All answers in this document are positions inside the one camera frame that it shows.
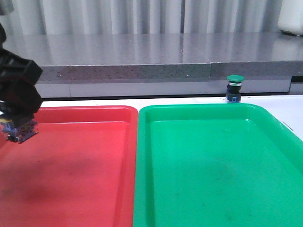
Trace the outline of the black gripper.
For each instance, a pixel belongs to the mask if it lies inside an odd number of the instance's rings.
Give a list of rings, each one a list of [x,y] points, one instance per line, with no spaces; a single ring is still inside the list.
[[[35,88],[43,70],[33,60],[3,48],[7,39],[0,27],[0,92],[4,93],[4,114],[13,127],[32,120],[42,104]]]

